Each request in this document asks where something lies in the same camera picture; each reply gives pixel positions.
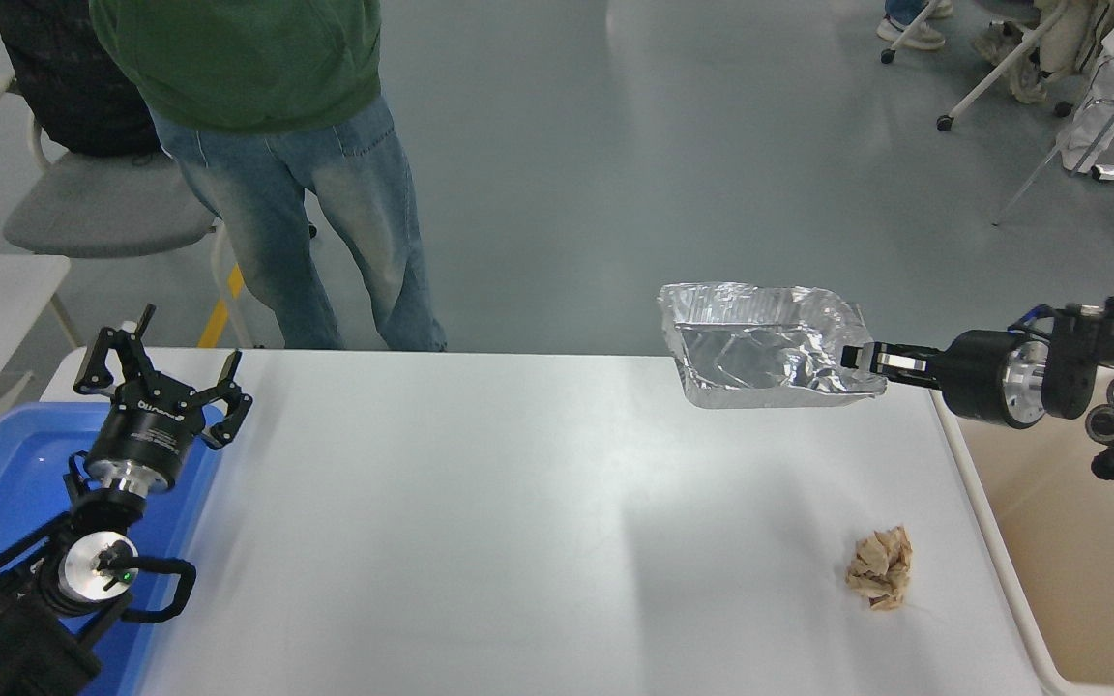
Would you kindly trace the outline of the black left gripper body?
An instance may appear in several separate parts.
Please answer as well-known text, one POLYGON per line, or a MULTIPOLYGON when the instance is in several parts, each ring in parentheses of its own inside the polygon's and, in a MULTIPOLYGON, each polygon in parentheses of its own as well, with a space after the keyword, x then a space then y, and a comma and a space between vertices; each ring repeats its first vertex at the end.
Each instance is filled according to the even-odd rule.
POLYGON ((190 444, 204 428, 197 391, 174 380, 159 388, 129 382, 115 389, 109 414, 85 455, 88 476, 136 464, 158 477, 180 476, 190 444))

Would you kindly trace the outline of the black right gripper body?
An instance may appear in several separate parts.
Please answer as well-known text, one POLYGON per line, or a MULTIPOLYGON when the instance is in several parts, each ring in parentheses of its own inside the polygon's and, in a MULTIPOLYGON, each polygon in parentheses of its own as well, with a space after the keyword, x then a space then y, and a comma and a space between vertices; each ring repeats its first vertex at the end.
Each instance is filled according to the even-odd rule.
POLYGON ((942 401, 954 414, 1000 427, 1015 427, 1005 401, 1004 375, 1017 336, 971 330, 952 340, 940 354, 942 401))

